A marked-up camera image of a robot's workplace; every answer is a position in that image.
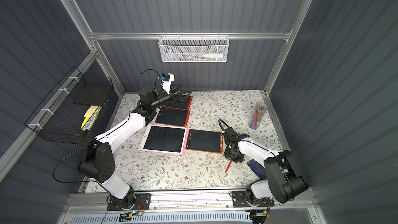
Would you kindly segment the red tablet front with scribbles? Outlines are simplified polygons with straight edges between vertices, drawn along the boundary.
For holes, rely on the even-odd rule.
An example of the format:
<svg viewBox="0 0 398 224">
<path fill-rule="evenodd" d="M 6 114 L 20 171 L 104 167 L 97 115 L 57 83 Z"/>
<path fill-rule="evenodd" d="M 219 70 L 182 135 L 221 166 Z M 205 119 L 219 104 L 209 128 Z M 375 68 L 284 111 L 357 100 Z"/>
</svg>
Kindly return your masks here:
<svg viewBox="0 0 398 224">
<path fill-rule="evenodd" d="M 190 116 L 189 110 L 162 107 L 156 117 L 156 124 L 186 127 Z"/>
</svg>

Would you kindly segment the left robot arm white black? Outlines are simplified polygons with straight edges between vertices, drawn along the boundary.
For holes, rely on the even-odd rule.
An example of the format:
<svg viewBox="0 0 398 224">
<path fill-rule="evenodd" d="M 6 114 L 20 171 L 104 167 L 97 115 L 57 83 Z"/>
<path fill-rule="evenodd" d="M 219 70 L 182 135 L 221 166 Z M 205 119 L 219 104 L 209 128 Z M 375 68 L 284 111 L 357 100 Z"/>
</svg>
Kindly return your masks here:
<svg viewBox="0 0 398 224">
<path fill-rule="evenodd" d="M 183 105 L 192 91 L 180 91 L 180 85 L 172 87 L 171 82 L 162 82 L 162 90 L 152 88 L 140 92 L 136 108 L 129 112 L 126 119 L 95 138 L 86 138 L 79 151 L 77 170 L 93 179 L 110 195 L 125 205 L 134 201 L 134 189 L 117 172 L 114 153 L 127 138 L 148 126 L 157 109 L 169 104 Z"/>
</svg>

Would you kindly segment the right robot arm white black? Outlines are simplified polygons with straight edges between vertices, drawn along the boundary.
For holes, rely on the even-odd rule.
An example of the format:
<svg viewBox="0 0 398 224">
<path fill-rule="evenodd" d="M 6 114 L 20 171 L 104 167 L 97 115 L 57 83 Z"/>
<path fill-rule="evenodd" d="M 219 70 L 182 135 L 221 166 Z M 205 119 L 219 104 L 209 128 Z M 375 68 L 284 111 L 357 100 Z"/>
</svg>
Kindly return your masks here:
<svg viewBox="0 0 398 224">
<path fill-rule="evenodd" d="M 250 204 L 254 200 L 270 197 L 279 203 L 286 203 L 309 188 L 292 152 L 271 150 L 231 127 L 222 130 L 222 134 L 226 143 L 224 156 L 228 160 L 241 163 L 247 156 L 265 169 L 266 179 L 247 187 L 246 199 Z"/>
</svg>

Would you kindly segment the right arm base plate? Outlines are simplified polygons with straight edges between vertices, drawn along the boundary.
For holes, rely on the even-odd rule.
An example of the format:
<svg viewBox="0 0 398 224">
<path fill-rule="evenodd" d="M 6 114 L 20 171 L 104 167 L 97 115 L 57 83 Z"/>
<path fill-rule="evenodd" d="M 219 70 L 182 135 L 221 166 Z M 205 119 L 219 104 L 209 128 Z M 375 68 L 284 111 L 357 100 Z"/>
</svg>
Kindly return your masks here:
<svg viewBox="0 0 398 224">
<path fill-rule="evenodd" d="M 235 208 L 242 207 L 265 207 L 270 208 L 275 205 L 273 198 L 257 198 L 250 190 L 239 190 L 229 192 Z"/>
</svg>

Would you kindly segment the red stylus diagonal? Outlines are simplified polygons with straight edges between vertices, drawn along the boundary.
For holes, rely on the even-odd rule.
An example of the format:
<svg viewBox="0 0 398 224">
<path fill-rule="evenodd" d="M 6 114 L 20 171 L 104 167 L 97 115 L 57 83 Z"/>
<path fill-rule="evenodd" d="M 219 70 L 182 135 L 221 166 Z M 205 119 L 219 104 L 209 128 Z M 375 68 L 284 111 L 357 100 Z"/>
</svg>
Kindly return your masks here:
<svg viewBox="0 0 398 224">
<path fill-rule="evenodd" d="M 228 170 L 229 170 L 229 168 L 230 168 L 231 164 L 232 164 L 232 160 L 230 160 L 230 161 L 229 161 L 229 163 L 228 163 L 228 166 L 227 166 L 227 168 L 226 168 L 226 170 L 225 170 L 225 173 L 227 173 L 227 172 L 228 172 Z"/>
</svg>

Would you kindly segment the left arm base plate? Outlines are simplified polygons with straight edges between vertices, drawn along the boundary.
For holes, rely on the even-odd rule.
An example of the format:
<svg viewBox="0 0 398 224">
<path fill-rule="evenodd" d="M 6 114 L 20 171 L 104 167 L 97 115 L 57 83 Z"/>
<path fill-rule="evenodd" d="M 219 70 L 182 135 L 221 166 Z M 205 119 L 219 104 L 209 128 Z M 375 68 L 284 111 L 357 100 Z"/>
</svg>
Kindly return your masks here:
<svg viewBox="0 0 398 224">
<path fill-rule="evenodd" d="M 109 195 L 106 202 L 109 211 L 146 211 L 149 210 L 151 194 L 128 193 L 123 199 Z"/>
</svg>

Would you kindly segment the pink white writing tablet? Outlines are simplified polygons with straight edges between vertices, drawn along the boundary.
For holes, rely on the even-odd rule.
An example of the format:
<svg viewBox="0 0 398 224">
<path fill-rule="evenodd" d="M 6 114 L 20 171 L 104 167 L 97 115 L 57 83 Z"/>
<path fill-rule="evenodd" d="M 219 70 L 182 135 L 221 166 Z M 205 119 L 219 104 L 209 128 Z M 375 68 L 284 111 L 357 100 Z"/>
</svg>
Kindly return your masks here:
<svg viewBox="0 0 398 224">
<path fill-rule="evenodd" d="M 150 124 L 145 130 L 138 150 L 183 155 L 188 133 L 188 128 Z"/>
</svg>

